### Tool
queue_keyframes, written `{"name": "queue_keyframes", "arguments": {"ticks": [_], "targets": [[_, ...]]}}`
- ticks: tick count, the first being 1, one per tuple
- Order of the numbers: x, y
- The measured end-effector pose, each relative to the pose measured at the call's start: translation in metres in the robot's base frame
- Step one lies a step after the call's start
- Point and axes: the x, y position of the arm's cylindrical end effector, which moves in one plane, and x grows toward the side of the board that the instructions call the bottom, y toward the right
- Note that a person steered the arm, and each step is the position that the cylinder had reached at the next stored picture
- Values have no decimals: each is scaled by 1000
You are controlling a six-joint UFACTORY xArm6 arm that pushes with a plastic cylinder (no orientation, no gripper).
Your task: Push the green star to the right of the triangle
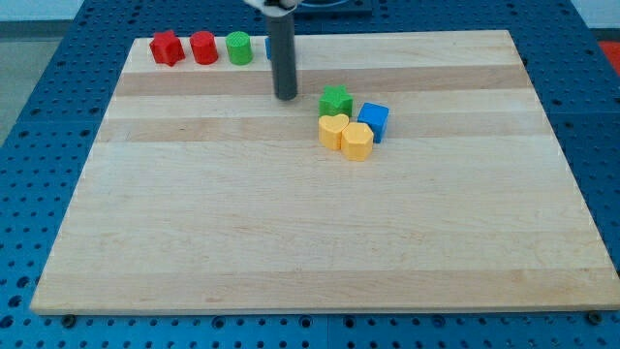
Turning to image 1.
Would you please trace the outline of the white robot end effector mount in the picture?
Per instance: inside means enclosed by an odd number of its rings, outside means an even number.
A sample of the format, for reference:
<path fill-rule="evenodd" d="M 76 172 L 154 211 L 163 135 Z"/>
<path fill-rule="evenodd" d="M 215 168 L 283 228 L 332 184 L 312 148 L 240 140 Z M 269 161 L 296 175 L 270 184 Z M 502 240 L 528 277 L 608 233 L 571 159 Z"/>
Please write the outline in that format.
<path fill-rule="evenodd" d="M 244 0 L 244 3 L 269 17 L 282 17 L 297 8 L 297 0 Z"/>

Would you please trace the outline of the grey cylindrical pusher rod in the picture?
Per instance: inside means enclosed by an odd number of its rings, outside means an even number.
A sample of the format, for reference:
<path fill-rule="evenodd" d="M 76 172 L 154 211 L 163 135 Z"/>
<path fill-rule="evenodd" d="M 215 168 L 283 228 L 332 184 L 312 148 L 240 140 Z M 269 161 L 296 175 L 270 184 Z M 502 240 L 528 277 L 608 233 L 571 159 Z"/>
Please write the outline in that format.
<path fill-rule="evenodd" d="M 268 16 L 266 29 L 274 95 L 290 101 L 297 95 L 294 15 Z"/>

